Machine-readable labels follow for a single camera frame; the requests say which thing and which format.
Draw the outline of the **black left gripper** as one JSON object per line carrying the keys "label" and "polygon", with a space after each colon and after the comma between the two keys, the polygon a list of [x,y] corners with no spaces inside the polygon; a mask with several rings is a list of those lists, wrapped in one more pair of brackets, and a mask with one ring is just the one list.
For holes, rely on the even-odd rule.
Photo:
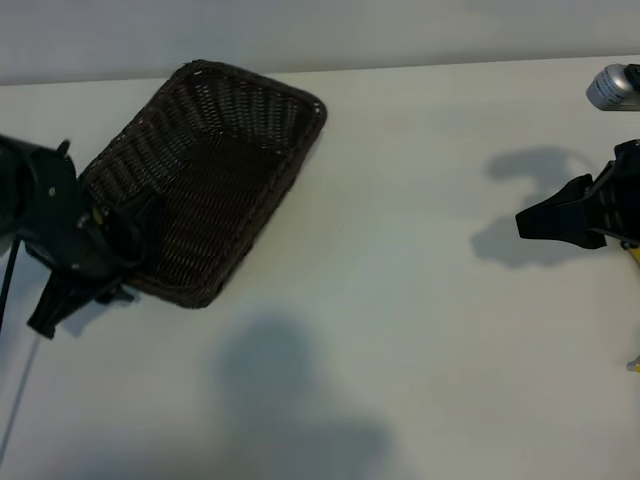
{"label": "black left gripper", "polygon": [[166,201],[138,192],[124,213],[96,202],[81,185],[68,155],[58,148],[22,144],[22,241],[51,271],[27,325],[52,340],[62,321],[96,301],[130,301],[122,284],[151,250]]}

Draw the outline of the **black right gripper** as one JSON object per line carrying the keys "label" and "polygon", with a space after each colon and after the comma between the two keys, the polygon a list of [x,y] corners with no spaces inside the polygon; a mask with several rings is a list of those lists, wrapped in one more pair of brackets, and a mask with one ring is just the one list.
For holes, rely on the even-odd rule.
{"label": "black right gripper", "polygon": [[[617,145],[614,154],[594,183],[591,174],[575,177],[548,199],[519,212],[515,219],[520,237],[595,250],[605,247],[605,236],[609,236],[627,248],[638,248],[639,140]],[[591,231],[548,223],[581,200],[589,187],[587,218]]]}

